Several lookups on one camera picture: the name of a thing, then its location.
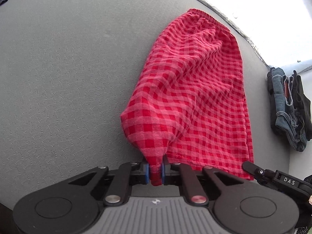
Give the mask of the red checkered shorts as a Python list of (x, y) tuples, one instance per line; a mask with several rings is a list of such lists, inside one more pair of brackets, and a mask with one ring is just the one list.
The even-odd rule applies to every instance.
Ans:
[(198, 9), (174, 19), (153, 44), (121, 124), (153, 185), (162, 183), (164, 156), (250, 180), (242, 165), (254, 160), (252, 133), (235, 36)]

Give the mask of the folded blue jeans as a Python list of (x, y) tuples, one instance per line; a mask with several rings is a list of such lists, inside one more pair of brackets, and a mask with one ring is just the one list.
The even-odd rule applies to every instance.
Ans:
[(271, 68), (267, 74), (270, 99), (270, 126), (273, 132), (285, 137), (290, 146), (303, 152), (307, 146), (305, 122), (295, 106), (292, 90), (294, 76), (288, 77), (281, 68)]

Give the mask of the folded black garment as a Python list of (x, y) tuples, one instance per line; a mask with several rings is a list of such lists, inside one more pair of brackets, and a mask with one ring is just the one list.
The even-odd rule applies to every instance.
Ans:
[(298, 111), (299, 117), (304, 122), (307, 141), (311, 140), (311, 102), (304, 94), (301, 76), (293, 71), (293, 87), (291, 90), (293, 106)]

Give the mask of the printed translucent plastic sheet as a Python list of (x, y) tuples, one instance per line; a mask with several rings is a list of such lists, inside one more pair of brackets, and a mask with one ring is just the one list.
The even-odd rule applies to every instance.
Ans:
[(199, 0), (222, 17), (268, 66), (311, 69), (311, 0)]

